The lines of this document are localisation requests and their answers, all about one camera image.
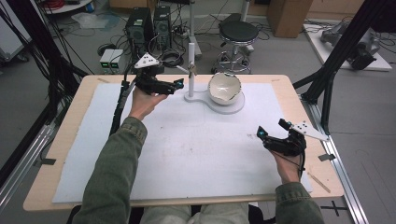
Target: round stool cushion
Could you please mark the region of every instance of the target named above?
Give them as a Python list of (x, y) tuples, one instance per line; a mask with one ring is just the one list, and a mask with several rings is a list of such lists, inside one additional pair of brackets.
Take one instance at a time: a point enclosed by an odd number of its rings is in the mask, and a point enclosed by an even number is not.
[(254, 40), (259, 31), (245, 21), (229, 21), (220, 27), (220, 35), (235, 42), (248, 42)]

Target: pants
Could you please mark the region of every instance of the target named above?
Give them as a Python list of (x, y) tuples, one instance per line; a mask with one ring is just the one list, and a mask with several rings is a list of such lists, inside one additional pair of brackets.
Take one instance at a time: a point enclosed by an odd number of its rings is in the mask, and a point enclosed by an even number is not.
[(191, 216), (191, 207), (147, 207), (140, 224), (248, 224), (247, 203), (220, 203), (203, 205), (201, 212)]

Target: bowl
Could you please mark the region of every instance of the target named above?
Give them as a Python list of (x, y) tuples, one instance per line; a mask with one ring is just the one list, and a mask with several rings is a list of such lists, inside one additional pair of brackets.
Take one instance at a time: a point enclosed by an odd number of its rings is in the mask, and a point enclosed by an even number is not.
[(216, 73), (209, 81), (208, 91), (210, 99), (219, 105), (231, 105), (241, 94), (241, 81), (229, 73)]

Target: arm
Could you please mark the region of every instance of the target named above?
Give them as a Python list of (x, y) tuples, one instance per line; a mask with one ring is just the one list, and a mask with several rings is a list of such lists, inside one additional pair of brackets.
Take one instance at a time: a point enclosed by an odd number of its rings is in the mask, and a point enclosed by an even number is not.
[(320, 208), (300, 183), (296, 165), (300, 156), (282, 158), (271, 152), (282, 179), (282, 185), (276, 188), (276, 223), (324, 223)]
[(137, 160), (148, 133), (141, 120), (165, 98), (134, 90), (129, 117), (103, 147), (73, 223), (126, 223)]

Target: green sleeve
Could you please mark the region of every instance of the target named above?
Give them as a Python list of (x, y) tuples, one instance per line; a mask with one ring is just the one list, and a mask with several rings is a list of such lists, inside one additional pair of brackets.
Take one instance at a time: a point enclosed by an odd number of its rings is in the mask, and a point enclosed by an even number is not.
[(320, 208), (301, 183), (284, 184), (276, 188), (277, 224), (324, 223)]
[(130, 215), (129, 197), (137, 160), (147, 133), (140, 120), (127, 118), (108, 138), (73, 223), (126, 223)]

